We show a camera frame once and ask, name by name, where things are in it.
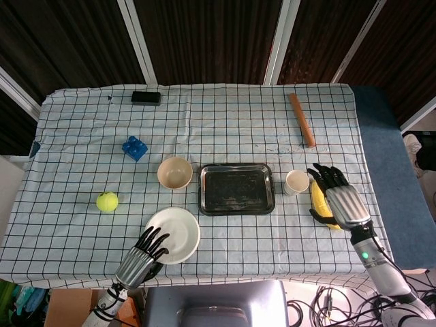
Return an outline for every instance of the tennis ball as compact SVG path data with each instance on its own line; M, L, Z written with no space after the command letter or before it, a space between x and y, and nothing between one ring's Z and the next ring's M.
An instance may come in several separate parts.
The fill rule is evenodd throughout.
M118 206L118 197L115 193L103 192L98 196L95 203L97 204L98 209L105 213L109 213L110 211L115 210Z

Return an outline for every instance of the yellow banana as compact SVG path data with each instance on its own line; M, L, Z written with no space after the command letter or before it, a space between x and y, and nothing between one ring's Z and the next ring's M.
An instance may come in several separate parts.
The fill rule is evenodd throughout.
M330 207L326 203L326 198L324 197L324 194L322 193L316 181L312 181L311 194L312 194L313 209L315 209L315 211L322 217L332 217L333 216L332 211L330 210ZM326 225L334 230L341 229L339 225L330 225L328 223Z

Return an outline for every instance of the table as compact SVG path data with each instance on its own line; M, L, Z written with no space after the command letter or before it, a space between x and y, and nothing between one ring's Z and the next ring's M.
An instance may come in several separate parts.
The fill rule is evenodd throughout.
M133 90L161 92L160 107L133 106ZM287 100L292 92L313 127L314 149L303 146ZM121 149L130 135L149 146L138 163ZM282 194L287 172L313 162L346 173L390 251L362 151L354 95L345 84L59 90L42 106L36 140L40 149L26 169L1 248L4 279L37 287L110 283L150 216L180 206L198 218L200 245L185 263L166 266L150 284L313 277L361 286L367 277L359 275L364 268L349 236L311 218L309 191ZM157 182L159 164L173 155L188 159L196 172L184 190L169 191ZM275 210L262 216L201 215L197 171L213 162L267 163ZM118 193L121 204L114 214L96 208L102 191Z

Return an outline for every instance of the wooden stick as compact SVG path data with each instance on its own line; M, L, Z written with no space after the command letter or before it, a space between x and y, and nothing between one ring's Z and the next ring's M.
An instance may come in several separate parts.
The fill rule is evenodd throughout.
M305 114L301 109L300 102L295 93L289 94L289 100L291 101L292 107L294 107L295 116L298 119L298 123L300 124L301 132L305 136L307 146L309 148L313 148L315 143L315 138L313 138L313 134L307 125Z

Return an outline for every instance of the metal tray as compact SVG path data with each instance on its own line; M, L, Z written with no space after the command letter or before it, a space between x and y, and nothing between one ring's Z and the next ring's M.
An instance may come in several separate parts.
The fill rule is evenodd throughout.
M198 206L206 216L265 215L274 210L274 183L264 163L224 163L201 169Z

